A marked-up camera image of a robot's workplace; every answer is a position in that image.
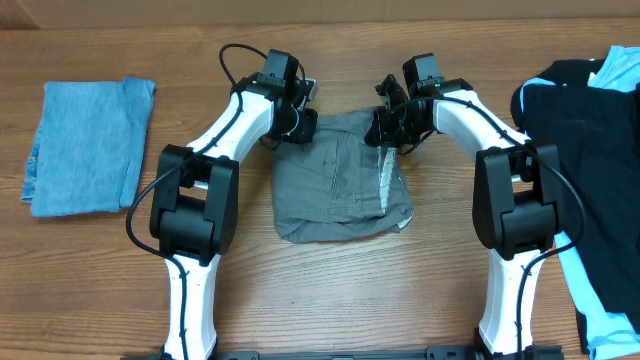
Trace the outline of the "blue denim garment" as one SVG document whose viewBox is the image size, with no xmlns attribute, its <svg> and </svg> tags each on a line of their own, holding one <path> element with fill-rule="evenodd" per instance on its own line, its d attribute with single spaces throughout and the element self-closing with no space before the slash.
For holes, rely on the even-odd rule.
<svg viewBox="0 0 640 360">
<path fill-rule="evenodd" d="M 132 205 L 155 90 L 153 81 L 135 77 L 44 85 L 21 193 L 32 216 L 119 212 Z"/>
</svg>

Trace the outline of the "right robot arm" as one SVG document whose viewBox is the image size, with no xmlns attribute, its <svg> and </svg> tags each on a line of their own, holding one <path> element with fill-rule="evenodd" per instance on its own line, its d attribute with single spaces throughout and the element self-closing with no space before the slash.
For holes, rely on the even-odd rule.
<svg viewBox="0 0 640 360">
<path fill-rule="evenodd" d="M 414 56 L 375 87 L 383 103 L 365 141 L 402 154 L 433 133 L 449 136 L 473 161 L 472 220 L 489 254 L 483 316 L 471 346 L 429 346 L 428 359 L 561 359 L 559 346 L 533 341 L 531 317 L 544 254 L 561 231 L 557 149 L 502 122 L 473 87 L 447 80 L 436 58 Z"/>
</svg>

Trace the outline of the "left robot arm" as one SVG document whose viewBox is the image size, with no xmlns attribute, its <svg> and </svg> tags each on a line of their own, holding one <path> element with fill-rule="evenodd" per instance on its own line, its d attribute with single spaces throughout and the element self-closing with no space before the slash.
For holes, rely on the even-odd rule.
<svg viewBox="0 0 640 360">
<path fill-rule="evenodd" d="M 163 149 L 147 189 L 153 196 L 149 231 L 170 282 L 163 359 L 216 355 L 216 277 L 237 227 L 242 161 L 263 137 L 306 144 L 316 129 L 318 115 L 306 106 L 315 80 L 287 52 L 270 50 L 263 57 L 261 71 L 233 83 L 229 105 L 203 135 Z"/>
</svg>

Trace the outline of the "grey shorts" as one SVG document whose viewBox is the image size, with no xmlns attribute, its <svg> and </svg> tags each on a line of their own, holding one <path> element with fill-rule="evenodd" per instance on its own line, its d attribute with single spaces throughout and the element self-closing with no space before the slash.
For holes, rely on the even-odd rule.
<svg viewBox="0 0 640 360">
<path fill-rule="evenodd" d="M 349 241 L 409 224 L 415 207 L 395 150 L 365 144 L 372 121 L 371 108 L 322 116 L 311 143 L 274 150 L 274 223 L 283 239 Z"/>
</svg>

